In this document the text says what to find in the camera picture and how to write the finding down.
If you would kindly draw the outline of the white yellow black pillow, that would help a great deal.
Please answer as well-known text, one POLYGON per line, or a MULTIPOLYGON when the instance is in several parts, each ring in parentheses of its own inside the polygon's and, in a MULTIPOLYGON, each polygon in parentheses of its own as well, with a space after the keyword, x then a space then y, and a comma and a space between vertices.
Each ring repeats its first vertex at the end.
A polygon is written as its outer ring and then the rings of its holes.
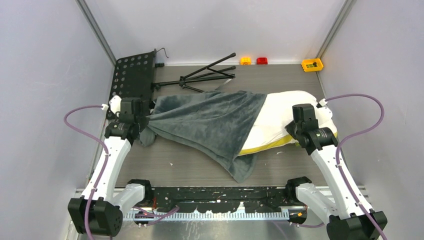
POLYGON ((316 106, 318 101, 315 96, 302 90, 269 93, 238 155, 294 144, 296 140, 285 127, 293 120, 292 107, 297 104, 316 106))

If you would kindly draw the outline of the grey fluffy pillowcase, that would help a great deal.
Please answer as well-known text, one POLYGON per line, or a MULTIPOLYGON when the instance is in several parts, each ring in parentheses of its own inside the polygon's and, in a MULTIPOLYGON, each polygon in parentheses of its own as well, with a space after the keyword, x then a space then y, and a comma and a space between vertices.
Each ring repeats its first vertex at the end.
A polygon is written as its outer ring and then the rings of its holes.
POLYGON ((240 153, 266 98, 266 94, 250 91, 159 96, 138 140, 148 147, 160 136, 197 149, 243 183, 252 174, 258 155, 240 153))

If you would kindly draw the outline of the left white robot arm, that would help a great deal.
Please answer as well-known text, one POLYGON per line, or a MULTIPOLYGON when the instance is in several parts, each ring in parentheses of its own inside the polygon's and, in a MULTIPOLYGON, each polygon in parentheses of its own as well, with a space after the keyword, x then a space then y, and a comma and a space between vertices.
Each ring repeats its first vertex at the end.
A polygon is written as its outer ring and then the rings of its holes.
POLYGON ((144 111, 149 103, 139 97, 114 95, 107 104, 98 108, 110 110, 116 117, 104 131, 104 139, 85 132, 68 122, 68 117, 83 107, 65 114, 64 123, 74 131, 99 143, 102 155, 87 186, 78 198, 71 198, 67 209, 80 234, 93 240, 95 236, 113 238, 120 232, 124 216, 136 205, 148 207, 154 199, 149 180, 131 179, 124 190, 114 194, 123 162, 141 130, 147 125, 144 111))

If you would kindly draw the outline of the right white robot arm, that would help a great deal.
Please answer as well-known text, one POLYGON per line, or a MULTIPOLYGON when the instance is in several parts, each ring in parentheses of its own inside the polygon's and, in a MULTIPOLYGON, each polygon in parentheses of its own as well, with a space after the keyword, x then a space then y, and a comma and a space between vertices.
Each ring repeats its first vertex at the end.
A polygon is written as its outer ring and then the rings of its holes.
POLYGON ((285 198, 291 205, 307 205, 323 222, 331 240, 377 240, 388 223, 383 211, 374 211, 355 184, 343 157, 341 144, 328 127, 320 127, 315 107, 292 107, 285 130, 306 150, 324 176, 333 200, 324 196, 306 176, 289 179, 285 198))

